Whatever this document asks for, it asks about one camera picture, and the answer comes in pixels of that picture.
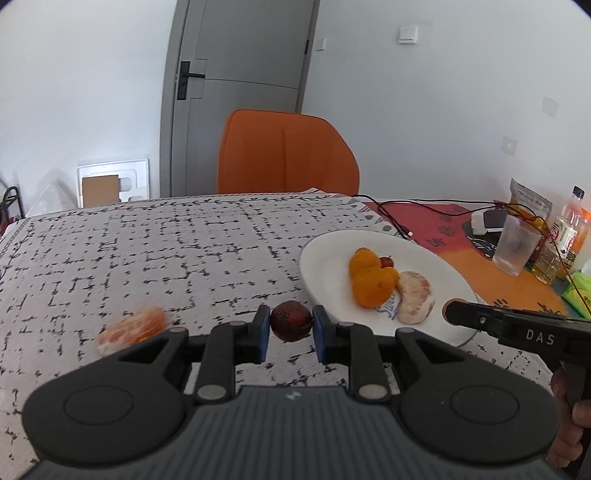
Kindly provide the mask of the person's right hand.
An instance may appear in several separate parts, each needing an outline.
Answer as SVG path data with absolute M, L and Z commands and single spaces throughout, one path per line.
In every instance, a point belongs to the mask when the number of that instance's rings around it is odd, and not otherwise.
M 547 454 L 555 468 L 565 468 L 585 451 L 581 439 L 590 428 L 590 401 L 584 400 L 570 407 L 567 403 L 568 383 L 563 368 L 556 370 L 550 383 L 554 399 L 561 414 L 560 429 Z

